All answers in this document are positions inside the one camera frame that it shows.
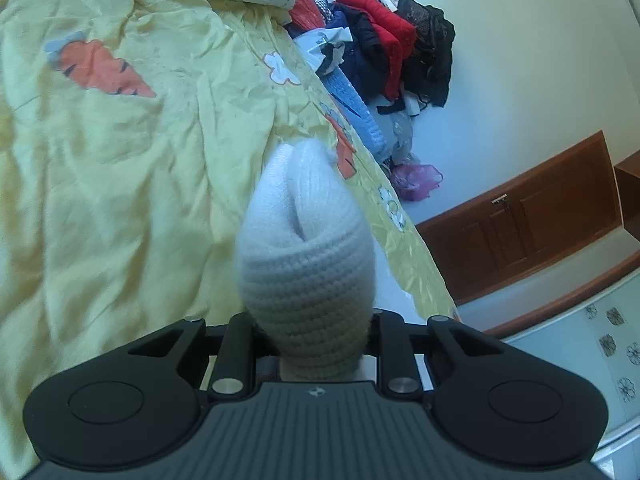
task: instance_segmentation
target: wooden shelf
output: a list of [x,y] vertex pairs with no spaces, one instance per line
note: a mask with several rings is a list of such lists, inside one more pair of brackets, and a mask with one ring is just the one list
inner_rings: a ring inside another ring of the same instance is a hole
[[640,178],[640,150],[616,165],[616,169]]
[[615,167],[625,229],[640,240],[640,150]]

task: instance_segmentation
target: white wall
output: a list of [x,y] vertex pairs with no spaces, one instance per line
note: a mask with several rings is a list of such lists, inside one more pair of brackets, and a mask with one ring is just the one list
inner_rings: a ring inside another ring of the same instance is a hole
[[640,149],[640,27],[628,0],[417,0],[456,27],[450,94],[414,124],[443,174],[415,223],[602,129],[614,163]]

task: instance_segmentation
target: navy clothing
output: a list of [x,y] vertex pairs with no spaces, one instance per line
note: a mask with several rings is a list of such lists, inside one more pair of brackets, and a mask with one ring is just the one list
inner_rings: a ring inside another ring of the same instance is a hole
[[369,17],[360,10],[333,4],[334,19],[327,28],[349,27],[353,43],[347,43],[340,68],[367,103],[384,91],[389,77],[389,60]]

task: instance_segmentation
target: metal latch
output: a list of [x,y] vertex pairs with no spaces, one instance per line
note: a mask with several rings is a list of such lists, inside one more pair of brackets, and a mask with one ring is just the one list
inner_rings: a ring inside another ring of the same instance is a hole
[[507,194],[505,193],[504,195],[500,195],[498,198],[494,198],[493,200],[491,200],[491,203],[496,205],[506,201],[507,201]]

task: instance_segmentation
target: blue knitted fabric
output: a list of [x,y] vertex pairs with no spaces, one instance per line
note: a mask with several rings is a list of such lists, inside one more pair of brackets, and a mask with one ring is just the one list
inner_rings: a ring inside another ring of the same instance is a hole
[[380,163],[388,158],[391,155],[392,146],[386,144],[385,137],[369,109],[340,67],[322,76],[320,80],[376,161]]

